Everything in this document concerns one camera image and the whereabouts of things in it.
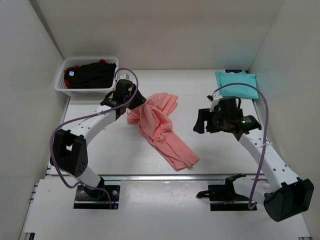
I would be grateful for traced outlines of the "pink t shirt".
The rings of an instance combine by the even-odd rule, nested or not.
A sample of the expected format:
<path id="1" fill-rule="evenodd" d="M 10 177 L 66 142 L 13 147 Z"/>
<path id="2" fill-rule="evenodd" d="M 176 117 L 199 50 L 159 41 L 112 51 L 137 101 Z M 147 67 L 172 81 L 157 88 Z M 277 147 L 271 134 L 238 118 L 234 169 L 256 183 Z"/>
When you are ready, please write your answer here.
<path id="1" fill-rule="evenodd" d="M 173 131 L 169 115 L 178 106 L 177 99 L 174 94 L 155 93 L 141 106 L 127 111 L 127 122 L 137 125 L 146 141 L 175 171 L 180 171 L 191 168 L 199 157 Z"/>

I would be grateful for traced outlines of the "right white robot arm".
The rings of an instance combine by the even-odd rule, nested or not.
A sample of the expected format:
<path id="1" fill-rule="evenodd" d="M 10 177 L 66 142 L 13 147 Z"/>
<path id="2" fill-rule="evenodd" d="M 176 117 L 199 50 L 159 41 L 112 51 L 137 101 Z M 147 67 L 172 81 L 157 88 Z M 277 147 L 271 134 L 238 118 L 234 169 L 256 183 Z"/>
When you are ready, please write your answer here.
<path id="1" fill-rule="evenodd" d="M 314 185 L 309 179 L 301 179 L 282 160 L 267 141 L 260 123 L 252 115 L 245 116 L 241 109 L 241 99 L 235 96 L 222 97 L 208 95 L 209 108 L 198 110 L 193 131 L 225 132 L 249 152 L 257 164 L 262 165 L 265 181 L 254 181 L 245 174 L 238 173 L 225 178 L 224 184 L 209 185 L 207 191 L 200 191 L 197 198 L 209 198 L 212 210 L 226 210 L 227 204 L 235 201 L 253 201 L 264 207 L 276 222 L 288 219 L 309 209 Z"/>

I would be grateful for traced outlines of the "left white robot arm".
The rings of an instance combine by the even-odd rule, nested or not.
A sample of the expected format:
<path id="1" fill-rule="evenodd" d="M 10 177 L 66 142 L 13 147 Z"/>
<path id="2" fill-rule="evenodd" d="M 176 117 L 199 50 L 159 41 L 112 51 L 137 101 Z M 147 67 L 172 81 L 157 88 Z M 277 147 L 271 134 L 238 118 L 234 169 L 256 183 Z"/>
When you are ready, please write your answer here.
<path id="1" fill-rule="evenodd" d="M 127 109 L 133 110 L 146 102 L 136 84 L 127 79 L 117 81 L 115 90 L 108 93 L 92 117 L 85 117 L 71 129 L 61 127 L 54 133 L 51 164 L 61 175 L 69 174 L 84 185 L 88 192 L 102 195 L 104 180 L 90 167 L 87 148 L 107 126 L 118 120 Z"/>

